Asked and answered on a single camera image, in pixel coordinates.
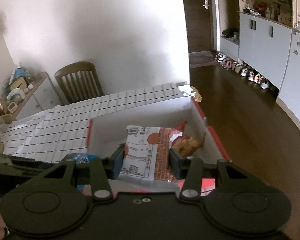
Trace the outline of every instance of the wooden chair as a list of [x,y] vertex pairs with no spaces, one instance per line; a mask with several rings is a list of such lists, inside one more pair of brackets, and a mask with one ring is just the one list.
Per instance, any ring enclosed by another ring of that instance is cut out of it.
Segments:
[[95,67],[90,62],[72,63],[54,76],[69,104],[104,95]]

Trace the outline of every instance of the open cardboard box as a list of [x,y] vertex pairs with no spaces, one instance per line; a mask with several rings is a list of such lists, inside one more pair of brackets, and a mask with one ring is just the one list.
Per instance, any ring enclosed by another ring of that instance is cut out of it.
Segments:
[[205,163],[230,160],[207,118],[192,97],[181,97],[137,106],[91,119],[88,154],[109,157],[127,139],[128,125],[173,128],[187,121],[184,134],[204,141],[193,156]]

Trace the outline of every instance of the tablecloth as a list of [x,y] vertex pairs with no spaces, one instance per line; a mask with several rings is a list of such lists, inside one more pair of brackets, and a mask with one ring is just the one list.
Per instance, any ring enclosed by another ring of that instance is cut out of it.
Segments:
[[55,106],[8,125],[1,136],[3,153],[58,163],[67,154],[87,153],[89,119],[182,96],[175,84],[168,83]]

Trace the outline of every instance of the door handle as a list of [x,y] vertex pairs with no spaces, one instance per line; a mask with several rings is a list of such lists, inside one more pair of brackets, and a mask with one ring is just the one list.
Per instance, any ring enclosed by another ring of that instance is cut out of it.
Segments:
[[204,8],[209,9],[209,0],[203,0],[204,4],[202,6],[204,6]]
[[270,37],[273,38],[273,26],[270,27]]

